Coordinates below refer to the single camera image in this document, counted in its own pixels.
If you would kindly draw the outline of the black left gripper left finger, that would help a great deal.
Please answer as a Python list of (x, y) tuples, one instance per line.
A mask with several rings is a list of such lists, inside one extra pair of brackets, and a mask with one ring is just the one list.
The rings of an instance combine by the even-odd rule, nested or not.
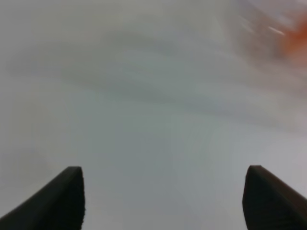
[(83, 171), (70, 166), (0, 218), (2, 230), (80, 230), (85, 216)]

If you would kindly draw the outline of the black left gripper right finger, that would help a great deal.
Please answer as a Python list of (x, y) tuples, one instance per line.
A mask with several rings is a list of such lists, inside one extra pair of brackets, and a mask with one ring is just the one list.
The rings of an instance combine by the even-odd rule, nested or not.
[(307, 199), (261, 165), (247, 170), (242, 207), (248, 230), (307, 228)]

